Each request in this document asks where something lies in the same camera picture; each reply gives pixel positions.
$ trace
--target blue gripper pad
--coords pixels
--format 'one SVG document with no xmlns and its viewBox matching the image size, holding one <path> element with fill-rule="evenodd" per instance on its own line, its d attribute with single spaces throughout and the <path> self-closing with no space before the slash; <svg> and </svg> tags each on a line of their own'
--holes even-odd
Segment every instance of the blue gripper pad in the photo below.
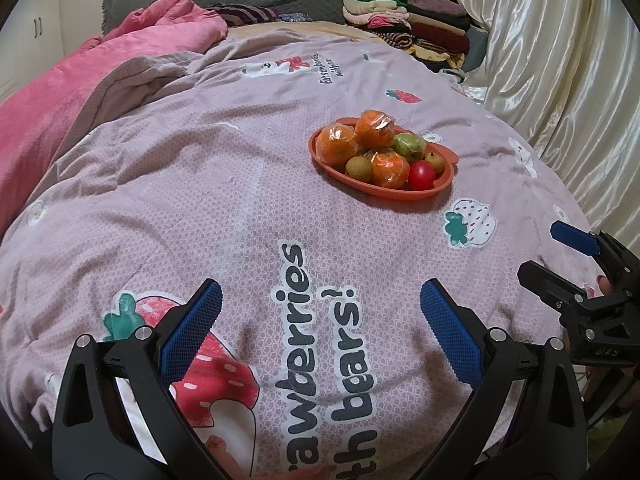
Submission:
<svg viewBox="0 0 640 480">
<path fill-rule="evenodd" d="M 551 224 L 551 237 L 587 256 L 600 254 L 600 246 L 593 236 L 559 220 Z"/>
<path fill-rule="evenodd" d="M 476 389 L 482 380 L 481 351 L 449 300 L 431 281 L 420 291 L 420 309 L 458 380 Z"/>
<path fill-rule="evenodd" d="M 222 310 L 222 289 L 212 282 L 162 346 L 160 381 L 166 388 L 184 378 L 207 333 Z"/>
</svg>

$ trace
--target metal screw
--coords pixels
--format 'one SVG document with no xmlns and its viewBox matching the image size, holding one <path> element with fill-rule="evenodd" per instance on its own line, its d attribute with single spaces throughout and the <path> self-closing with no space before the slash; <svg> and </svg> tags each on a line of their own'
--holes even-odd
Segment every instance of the metal screw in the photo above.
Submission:
<svg viewBox="0 0 640 480">
<path fill-rule="evenodd" d="M 561 339 L 558 339 L 557 337 L 552 337 L 549 340 L 549 344 L 551 345 L 551 348 L 553 348 L 554 350 L 562 350 L 564 348 L 564 343 L 562 342 Z"/>
<path fill-rule="evenodd" d="M 151 327 L 145 325 L 136 330 L 136 339 L 144 341 L 145 339 L 149 339 L 149 337 L 151 337 Z"/>
<path fill-rule="evenodd" d="M 80 348 L 84 348 L 91 342 L 91 336 L 87 334 L 82 334 L 78 339 L 76 339 L 76 345 Z"/>
<path fill-rule="evenodd" d="M 489 337 L 494 341 L 504 341 L 507 339 L 507 334 L 501 328 L 492 328 L 489 332 Z"/>
</svg>

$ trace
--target orange plastic bowl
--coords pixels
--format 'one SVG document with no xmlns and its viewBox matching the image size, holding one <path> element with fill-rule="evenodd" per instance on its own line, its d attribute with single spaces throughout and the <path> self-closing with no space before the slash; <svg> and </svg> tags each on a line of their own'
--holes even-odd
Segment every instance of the orange plastic bowl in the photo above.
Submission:
<svg viewBox="0 0 640 480">
<path fill-rule="evenodd" d="M 358 122 L 358 118 L 343 117 L 336 120 L 336 122 L 345 124 L 346 126 L 355 126 Z M 360 191 L 363 191 L 367 194 L 379 196 L 382 198 L 388 198 L 389 200 L 414 202 L 415 200 L 422 200 L 423 198 L 428 198 L 435 195 L 436 193 L 441 192 L 443 189 L 449 186 L 451 184 L 451 181 L 453 180 L 453 176 L 455 173 L 453 165 L 458 163 L 458 156 L 450 149 L 445 148 L 444 146 L 441 146 L 439 144 L 432 144 L 431 142 L 428 143 L 430 151 L 439 153 L 444 157 L 444 160 L 446 162 L 444 171 L 442 172 L 440 177 L 433 183 L 433 189 L 426 189 L 424 191 L 411 191 L 409 189 L 388 189 L 386 187 L 374 186 L 373 184 L 366 184 L 365 182 L 355 180 L 350 176 L 346 176 L 345 174 L 340 173 L 340 171 L 334 170 L 334 168 L 326 165 L 324 162 L 321 162 L 318 159 L 318 156 L 316 155 L 316 137 L 320 134 L 321 131 L 322 128 L 314 132 L 314 134 L 309 139 L 309 153 L 311 153 L 311 157 L 313 158 L 313 160 L 318 166 L 320 166 L 335 179 L 346 184 L 347 186 L 359 189 Z M 402 134 L 404 132 L 410 131 L 396 126 L 396 133 Z"/>
</svg>

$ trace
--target orange wrapped in plastic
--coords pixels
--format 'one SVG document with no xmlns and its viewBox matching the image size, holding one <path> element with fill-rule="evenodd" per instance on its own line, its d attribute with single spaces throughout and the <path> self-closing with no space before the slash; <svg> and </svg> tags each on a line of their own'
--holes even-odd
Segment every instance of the orange wrapped in plastic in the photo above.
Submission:
<svg viewBox="0 0 640 480">
<path fill-rule="evenodd" d="M 364 110 L 356 123 L 356 135 L 365 150 L 388 148 L 393 144 L 395 134 L 394 118 L 377 110 Z"/>
<path fill-rule="evenodd" d="M 316 155 L 332 168 L 344 166 L 359 149 L 356 132 L 340 123 L 325 126 L 316 139 Z"/>
<path fill-rule="evenodd" d="M 409 177 L 409 163 L 393 150 L 370 150 L 365 157 L 371 161 L 371 183 L 376 186 L 399 189 Z"/>
</svg>

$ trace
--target curtain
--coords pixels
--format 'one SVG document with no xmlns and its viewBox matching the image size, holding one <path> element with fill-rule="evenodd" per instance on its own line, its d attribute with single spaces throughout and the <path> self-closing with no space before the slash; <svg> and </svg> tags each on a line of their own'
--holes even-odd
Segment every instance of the curtain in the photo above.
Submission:
<svg viewBox="0 0 640 480">
<path fill-rule="evenodd" d="M 640 34 L 620 0 L 460 0 L 490 31 L 464 89 L 528 140 L 594 230 L 640 255 Z"/>
</svg>

